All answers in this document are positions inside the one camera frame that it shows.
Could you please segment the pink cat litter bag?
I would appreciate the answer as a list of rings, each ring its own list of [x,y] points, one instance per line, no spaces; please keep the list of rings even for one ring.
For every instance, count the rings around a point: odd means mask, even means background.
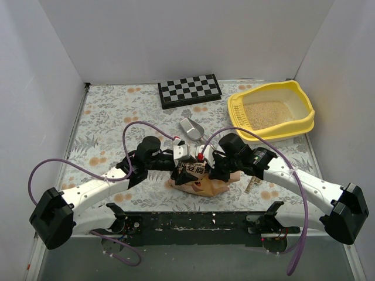
[[[194,181],[177,185],[175,179],[177,179],[183,170],[186,170],[186,172],[189,175],[194,176],[195,179]],[[204,163],[180,162],[177,169],[172,172],[171,178],[166,182],[166,185],[186,193],[203,197],[213,197],[220,193],[229,191],[229,185],[239,180],[240,172],[232,173],[228,182],[217,179],[210,180]]]

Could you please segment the silver metal scoop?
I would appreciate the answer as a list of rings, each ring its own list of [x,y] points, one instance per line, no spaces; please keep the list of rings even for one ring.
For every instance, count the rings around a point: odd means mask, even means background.
[[[180,127],[189,139],[196,142],[206,142],[204,129],[190,118],[184,118],[179,121]]]

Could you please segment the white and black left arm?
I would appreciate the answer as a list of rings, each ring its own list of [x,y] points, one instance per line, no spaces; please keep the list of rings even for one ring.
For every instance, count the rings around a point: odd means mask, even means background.
[[[189,174],[178,175],[184,162],[194,162],[195,154],[179,138],[173,148],[161,150],[161,141],[154,136],[143,138],[135,150],[102,176],[66,191],[52,187],[46,190],[30,216],[30,223],[47,249],[56,249],[73,234],[95,229],[107,229],[119,234],[125,226],[126,215],[114,203],[94,208],[100,201],[126,191],[144,181],[150,170],[168,171],[175,182],[193,181]]]

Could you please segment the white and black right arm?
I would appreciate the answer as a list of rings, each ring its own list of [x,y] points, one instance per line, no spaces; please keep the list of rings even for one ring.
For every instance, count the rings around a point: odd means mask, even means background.
[[[269,231],[276,233],[285,227],[295,227],[301,220],[305,228],[321,229],[340,243],[354,244],[369,216],[359,186],[350,183],[344,187],[319,179],[293,167],[274,148],[250,148],[235,133],[222,137],[219,145],[220,151],[211,146],[203,150],[210,179],[228,181],[230,174],[242,171],[302,197],[304,210],[301,215],[296,211],[281,214],[273,209],[264,214]]]

